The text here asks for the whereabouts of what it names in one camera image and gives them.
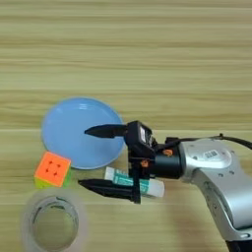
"light blue plate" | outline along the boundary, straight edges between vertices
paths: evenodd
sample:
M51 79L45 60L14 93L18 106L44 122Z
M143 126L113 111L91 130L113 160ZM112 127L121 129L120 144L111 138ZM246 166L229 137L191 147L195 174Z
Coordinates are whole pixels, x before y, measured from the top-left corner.
M119 157L123 138L100 139L84 134L101 124L123 124L120 116L107 104L87 97L75 97L56 104L42 123L42 139L46 148L69 158L72 167L95 169Z

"rubik's cube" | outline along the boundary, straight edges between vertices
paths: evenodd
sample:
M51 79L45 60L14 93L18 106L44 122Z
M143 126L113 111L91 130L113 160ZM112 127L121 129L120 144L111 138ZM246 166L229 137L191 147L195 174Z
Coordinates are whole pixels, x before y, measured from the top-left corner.
M70 182L71 161L51 152L46 152L34 174L37 188L66 187Z

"label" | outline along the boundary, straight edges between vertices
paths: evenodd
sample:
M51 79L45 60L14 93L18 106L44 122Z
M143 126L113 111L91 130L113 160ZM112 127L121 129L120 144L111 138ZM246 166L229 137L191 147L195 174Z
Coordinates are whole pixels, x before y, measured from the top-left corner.
M140 135L141 135L141 139L144 143L146 143L146 131L143 127L140 127Z
M114 178L113 178L113 183L118 184L118 185L128 185L132 186L133 185L133 179L128 176L125 172L121 170L115 170L114 172ZM149 189L149 180L146 179L140 179L140 191L143 194L147 194L148 189Z
M211 151L204 153L204 156L207 159L216 158L218 155L219 155L219 153L216 150L211 150Z

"clear tape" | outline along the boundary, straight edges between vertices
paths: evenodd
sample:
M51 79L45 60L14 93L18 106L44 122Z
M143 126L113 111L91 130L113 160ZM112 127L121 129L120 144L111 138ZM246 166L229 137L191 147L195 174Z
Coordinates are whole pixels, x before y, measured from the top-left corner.
M39 214L48 207L59 207L70 215L74 222L75 238L73 242L57 252L81 252L87 237L87 219L84 205L75 194L62 188L48 188L38 191L26 205L22 219L22 238L26 252L48 252L40 247L34 238L33 225Z

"cable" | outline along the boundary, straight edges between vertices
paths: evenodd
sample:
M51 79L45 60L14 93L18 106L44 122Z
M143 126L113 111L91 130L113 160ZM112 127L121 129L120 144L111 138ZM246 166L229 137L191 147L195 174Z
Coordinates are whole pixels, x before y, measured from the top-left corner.
M234 142L236 144L242 145L250 150L252 150L252 143L243 139L239 139L239 138L233 138L233 137L226 137L223 135L223 133L220 133L218 136L214 136L214 137L208 137L210 139L216 139L216 140L227 140L227 141L231 141ZM178 144L180 144L181 142L190 142L190 141L196 141L196 140L200 140L203 138L181 138L181 139L177 139L175 141L169 142L161 147L157 147L156 151L162 151L164 149L167 148L171 148L174 146L177 146Z

